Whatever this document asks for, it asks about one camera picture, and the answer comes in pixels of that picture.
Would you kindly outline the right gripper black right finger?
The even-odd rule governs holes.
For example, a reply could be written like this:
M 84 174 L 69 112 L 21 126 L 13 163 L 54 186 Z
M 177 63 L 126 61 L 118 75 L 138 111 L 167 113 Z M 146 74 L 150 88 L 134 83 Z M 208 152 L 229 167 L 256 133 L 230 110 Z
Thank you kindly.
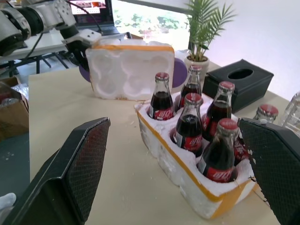
M 282 225 L 300 223 L 300 139 L 269 122 L 239 118 L 238 126 L 264 198 Z

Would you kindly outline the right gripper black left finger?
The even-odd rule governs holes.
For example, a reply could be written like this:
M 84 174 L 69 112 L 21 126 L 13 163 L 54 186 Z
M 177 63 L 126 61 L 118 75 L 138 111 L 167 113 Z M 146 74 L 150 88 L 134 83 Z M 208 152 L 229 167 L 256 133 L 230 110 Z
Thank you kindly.
M 100 181 L 109 127 L 108 117 L 74 128 L 61 148 L 42 165 L 2 225 L 83 225 Z

